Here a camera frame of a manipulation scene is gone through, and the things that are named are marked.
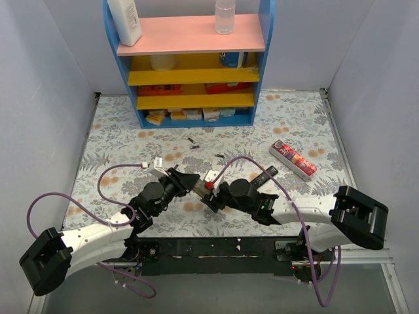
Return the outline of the blue white round container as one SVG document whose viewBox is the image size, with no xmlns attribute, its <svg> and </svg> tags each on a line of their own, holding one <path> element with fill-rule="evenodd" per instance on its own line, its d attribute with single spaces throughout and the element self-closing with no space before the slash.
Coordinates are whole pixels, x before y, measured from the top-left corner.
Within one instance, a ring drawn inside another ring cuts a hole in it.
<svg viewBox="0 0 419 314">
<path fill-rule="evenodd" d="M 221 65 L 228 68 L 239 69 L 247 63 L 247 52 L 220 52 Z"/>
</svg>

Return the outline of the white air conditioner remote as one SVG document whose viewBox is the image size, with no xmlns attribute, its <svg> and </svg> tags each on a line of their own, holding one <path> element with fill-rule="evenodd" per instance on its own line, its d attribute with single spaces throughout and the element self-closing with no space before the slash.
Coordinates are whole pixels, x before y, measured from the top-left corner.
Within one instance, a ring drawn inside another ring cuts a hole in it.
<svg viewBox="0 0 419 314">
<path fill-rule="evenodd" d="M 210 193 L 210 190 L 206 187 L 206 182 L 198 179 L 194 187 L 192 188 L 192 191 L 197 194 L 200 198 L 204 198 Z"/>
</svg>

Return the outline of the yellow red small box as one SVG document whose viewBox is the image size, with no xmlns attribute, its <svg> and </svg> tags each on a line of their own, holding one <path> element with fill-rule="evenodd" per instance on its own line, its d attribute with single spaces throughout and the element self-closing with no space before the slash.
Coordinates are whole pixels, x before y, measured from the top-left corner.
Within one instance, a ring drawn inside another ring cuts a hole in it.
<svg viewBox="0 0 419 314">
<path fill-rule="evenodd" d="M 160 126 L 164 121 L 167 112 L 165 109 L 149 110 L 146 121 L 154 126 Z"/>
</svg>

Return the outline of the floral patterned table mat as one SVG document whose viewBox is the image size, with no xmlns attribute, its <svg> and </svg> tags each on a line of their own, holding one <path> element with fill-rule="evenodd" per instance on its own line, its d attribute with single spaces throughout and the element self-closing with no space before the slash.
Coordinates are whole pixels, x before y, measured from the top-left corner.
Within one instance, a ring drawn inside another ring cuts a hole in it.
<svg viewBox="0 0 419 314">
<path fill-rule="evenodd" d="M 137 165 L 155 156 L 163 158 L 164 167 L 177 166 L 184 173 L 223 170 L 228 182 L 252 180 L 261 168 L 274 166 L 276 179 L 262 192 L 288 193 L 292 198 L 333 194 L 352 183 L 334 134 L 315 92 L 262 93 L 250 127 L 152 130 L 140 127 L 127 96 L 101 96 L 72 192 L 77 203 L 69 205 L 63 227 L 71 230 L 114 215 L 118 202 L 130 201 L 154 181 Z M 311 181 L 302 180 L 269 153 L 277 140 L 317 168 Z M 200 148 L 191 150 L 195 145 Z"/>
</svg>

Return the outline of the yellow white small box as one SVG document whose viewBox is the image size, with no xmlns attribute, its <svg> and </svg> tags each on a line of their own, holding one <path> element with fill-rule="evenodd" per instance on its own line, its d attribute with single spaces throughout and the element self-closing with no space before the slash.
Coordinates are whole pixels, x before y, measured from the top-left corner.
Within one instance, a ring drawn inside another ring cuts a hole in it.
<svg viewBox="0 0 419 314">
<path fill-rule="evenodd" d="M 173 111 L 170 113 L 170 118 L 173 121 L 184 121 L 187 120 L 187 116 L 183 111 Z"/>
</svg>

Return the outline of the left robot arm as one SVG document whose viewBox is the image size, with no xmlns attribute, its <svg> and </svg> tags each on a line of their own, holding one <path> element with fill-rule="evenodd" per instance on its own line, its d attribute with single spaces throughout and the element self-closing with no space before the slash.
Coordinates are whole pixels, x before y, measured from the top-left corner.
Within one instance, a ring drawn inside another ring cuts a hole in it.
<svg viewBox="0 0 419 314">
<path fill-rule="evenodd" d="M 64 232 L 51 227 L 35 236 L 19 260 L 34 295 L 52 292 L 71 274 L 98 262 L 135 260 L 139 254 L 137 235 L 149 228 L 174 198 L 188 194 L 199 179 L 198 174 L 170 168 L 111 218 Z"/>
</svg>

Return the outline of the white plastic bottle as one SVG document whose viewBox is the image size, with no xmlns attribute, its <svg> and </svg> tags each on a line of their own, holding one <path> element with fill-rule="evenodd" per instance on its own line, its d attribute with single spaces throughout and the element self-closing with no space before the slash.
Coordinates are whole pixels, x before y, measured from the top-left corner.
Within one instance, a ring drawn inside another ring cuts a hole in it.
<svg viewBox="0 0 419 314">
<path fill-rule="evenodd" d="M 107 0 L 121 44 L 134 46 L 142 36 L 134 0 Z"/>
</svg>

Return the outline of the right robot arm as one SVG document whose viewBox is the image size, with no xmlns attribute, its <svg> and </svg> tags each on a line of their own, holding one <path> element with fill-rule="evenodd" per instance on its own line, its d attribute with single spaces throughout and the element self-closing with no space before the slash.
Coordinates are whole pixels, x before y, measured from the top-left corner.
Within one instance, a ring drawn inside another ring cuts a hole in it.
<svg viewBox="0 0 419 314">
<path fill-rule="evenodd" d="M 304 260 L 341 245 L 376 251 L 384 247 L 388 208 L 351 186 L 340 186 L 327 196 L 294 201 L 259 192 L 245 179 L 218 187 L 204 183 L 195 192 L 213 212 L 230 207 L 265 226 L 304 222 L 307 231 L 296 244 L 297 254 Z"/>
</svg>

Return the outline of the white orange small carton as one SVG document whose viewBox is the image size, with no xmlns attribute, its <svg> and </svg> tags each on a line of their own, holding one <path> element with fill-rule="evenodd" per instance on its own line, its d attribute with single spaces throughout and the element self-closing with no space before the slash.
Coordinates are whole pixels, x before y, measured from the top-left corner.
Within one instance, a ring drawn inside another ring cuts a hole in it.
<svg viewBox="0 0 419 314">
<path fill-rule="evenodd" d="M 202 114 L 204 117 L 204 121 L 206 122 L 216 122 L 220 118 L 220 111 L 219 108 L 203 108 Z"/>
</svg>

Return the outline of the red orange box right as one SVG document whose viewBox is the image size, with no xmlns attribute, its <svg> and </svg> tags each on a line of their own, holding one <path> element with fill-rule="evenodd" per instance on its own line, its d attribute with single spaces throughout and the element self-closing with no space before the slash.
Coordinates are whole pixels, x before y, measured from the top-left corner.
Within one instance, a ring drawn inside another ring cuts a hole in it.
<svg viewBox="0 0 419 314">
<path fill-rule="evenodd" d="M 224 82 L 224 83 L 205 83 L 204 87 L 208 94 L 222 94 L 245 90 L 251 87 L 250 82 Z"/>
</svg>

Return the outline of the blue wooden shelf unit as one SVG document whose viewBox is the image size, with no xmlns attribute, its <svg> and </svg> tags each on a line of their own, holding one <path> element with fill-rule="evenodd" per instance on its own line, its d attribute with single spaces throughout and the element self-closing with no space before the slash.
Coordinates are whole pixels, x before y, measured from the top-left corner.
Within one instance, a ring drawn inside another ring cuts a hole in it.
<svg viewBox="0 0 419 314">
<path fill-rule="evenodd" d="M 262 89 L 268 51 L 274 32 L 275 1 L 261 1 L 256 14 L 238 14 L 230 35 L 215 32 L 214 16 L 169 16 L 140 18 L 143 36 L 134 46 L 124 46 L 106 1 L 103 2 L 105 32 L 132 107 L 143 129 L 155 126 L 146 121 L 151 109 L 235 107 L 232 117 L 216 122 L 173 121 L 165 118 L 161 128 L 251 126 Z M 224 67 L 220 52 L 247 52 L 247 63 L 239 68 Z M 169 71 L 154 71 L 150 55 L 176 54 L 177 65 Z M 205 83 L 250 82 L 245 90 L 208 94 Z M 181 84 L 173 96 L 138 96 L 143 85 Z"/>
</svg>

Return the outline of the red toothpaste box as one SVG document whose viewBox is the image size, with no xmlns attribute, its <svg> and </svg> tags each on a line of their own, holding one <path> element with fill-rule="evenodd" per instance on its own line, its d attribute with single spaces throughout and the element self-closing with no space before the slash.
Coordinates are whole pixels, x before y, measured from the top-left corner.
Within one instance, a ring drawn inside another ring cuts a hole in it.
<svg viewBox="0 0 419 314">
<path fill-rule="evenodd" d="M 283 141 L 277 140 L 268 151 L 306 182 L 311 181 L 313 174 L 317 171 L 313 164 Z"/>
</svg>

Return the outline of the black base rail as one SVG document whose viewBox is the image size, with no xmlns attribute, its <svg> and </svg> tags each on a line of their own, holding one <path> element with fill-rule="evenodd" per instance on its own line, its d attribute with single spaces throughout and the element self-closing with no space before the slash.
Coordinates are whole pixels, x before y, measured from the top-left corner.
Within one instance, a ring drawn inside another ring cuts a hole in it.
<svg viewBox="0 0 419 314">
<path fill-rule="evenodd" d="M 144 237 L 132 242 L 119 266 L 144 276 L 184 274 L 272 274 L 309 282 L 310 266 L 296 236 Z"/>
</svg>

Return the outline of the clear plastic water bottle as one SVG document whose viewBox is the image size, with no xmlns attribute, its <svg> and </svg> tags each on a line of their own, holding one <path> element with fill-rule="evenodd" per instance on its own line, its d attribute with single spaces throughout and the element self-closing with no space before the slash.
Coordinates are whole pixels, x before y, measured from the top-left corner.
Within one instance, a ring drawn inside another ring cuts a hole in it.
<svg viewBox="0 0 419 314">
<path fill-rule="evenodd" d="M 220 35 L 229 35 L 234 31 L 235 0 L 215 1 L 215 31 Z"/>
</svg>

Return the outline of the black TV remote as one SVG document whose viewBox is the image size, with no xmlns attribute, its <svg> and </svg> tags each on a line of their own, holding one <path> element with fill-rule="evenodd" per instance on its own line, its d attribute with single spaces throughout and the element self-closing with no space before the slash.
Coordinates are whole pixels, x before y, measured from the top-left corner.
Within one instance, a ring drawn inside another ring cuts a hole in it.
<svg viewBox="0 0 419 314">
<path fill-rule="evenodd" d="M 270 166 L 269 168 L 266 169 L 265 172 L 262 172 L 261 174 L 259 174 L 257 177 L 255 177 L 252 181 L 251 184 L 256 188 L 260 188 L 262 185 L 266 184 L 269 180 L 270 177 L 274 177 L 275 175 L 278 174 L 278 170 L 274 167 L 274 166 Z"/>
</svg>

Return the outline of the teal white small box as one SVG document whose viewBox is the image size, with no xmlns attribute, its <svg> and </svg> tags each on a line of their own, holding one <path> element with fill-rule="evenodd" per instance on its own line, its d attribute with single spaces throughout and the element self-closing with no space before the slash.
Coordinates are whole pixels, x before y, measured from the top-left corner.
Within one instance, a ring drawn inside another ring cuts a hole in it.
<svg viewBox="0 0 419 314">
<path fill-rule="evenodd" d="M 219 112 L 222 117 L 232 117 L 235 115 L 236 109 L 234 107 L 220 107 Z"/>
</svg>

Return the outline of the white cylindrical container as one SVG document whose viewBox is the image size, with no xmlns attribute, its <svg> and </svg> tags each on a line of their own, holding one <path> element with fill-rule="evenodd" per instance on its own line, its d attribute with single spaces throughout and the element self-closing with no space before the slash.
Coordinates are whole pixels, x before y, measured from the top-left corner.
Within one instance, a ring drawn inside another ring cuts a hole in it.
<svg viewBox="0 0 419 314">
<path fill-rule="evenodd" d="M 150 66 L 154 71 L 169 71 L 177 65 L 176 54 L 160 54 L 149 56 Z"/>
</svg>

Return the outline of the orange box left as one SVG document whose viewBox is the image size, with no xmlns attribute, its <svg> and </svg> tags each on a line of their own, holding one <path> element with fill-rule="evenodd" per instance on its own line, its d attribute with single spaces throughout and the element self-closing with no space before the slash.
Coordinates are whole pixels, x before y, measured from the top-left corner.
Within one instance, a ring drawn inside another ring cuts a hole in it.
<svg viewBox="0 0 419 314">
<path fill-rule="evenodd" d="M 143 85 L 137 88 L 138 96 L 173 96 L 182 92 L 181 84 Z"/>
</svg>

